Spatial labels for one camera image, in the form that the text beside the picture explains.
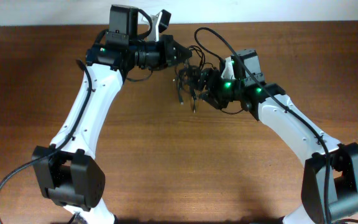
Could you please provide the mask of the black USB cable short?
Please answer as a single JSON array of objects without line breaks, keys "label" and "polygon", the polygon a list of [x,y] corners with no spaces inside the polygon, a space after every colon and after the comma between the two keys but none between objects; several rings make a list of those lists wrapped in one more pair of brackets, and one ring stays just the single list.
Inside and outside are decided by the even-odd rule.
[{"label": "black USB cable short", "polygon": [[181,105],[183,105],[184,101],[183,101],[183,97],[181,95],[180,77],[179,77],[179,74],[177,72],[177,67],[174,68],[174,71],[175,71],[175,82],[176,82],[178,100],[179,100],[179,103]]}]

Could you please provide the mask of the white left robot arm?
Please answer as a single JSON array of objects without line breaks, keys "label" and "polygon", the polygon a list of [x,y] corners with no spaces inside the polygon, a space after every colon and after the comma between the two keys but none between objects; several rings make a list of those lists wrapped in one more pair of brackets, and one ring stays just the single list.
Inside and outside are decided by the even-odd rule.
[{"label": "white left robot arm", "polygon": [[77,62],[83,81],[71,110],[49,146],[32,159],[43,197],[71,212],[72,223],[115,223],[103,201],[106,177],[95,161],[99,134],[110,105],[134,68],[160,71],[191,57],[165,33],[171,15],[112,5],[109,26]]}]

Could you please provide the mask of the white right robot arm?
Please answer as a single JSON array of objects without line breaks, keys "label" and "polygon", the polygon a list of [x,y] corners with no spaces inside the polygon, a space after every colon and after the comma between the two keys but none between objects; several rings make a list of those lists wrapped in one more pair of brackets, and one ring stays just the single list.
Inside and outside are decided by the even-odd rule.
[{"label": "white right robot arm", "polygon": [[238,51],[219,69],[196,78],[201,99],[221,110],[239,101],[257,121],[272,129],[304,167],[301,205],[266,223],[349,223],[358,213],[358,143],[343,144],[326,134],[291,101],[285,90],[267,84],[254,49]]}]

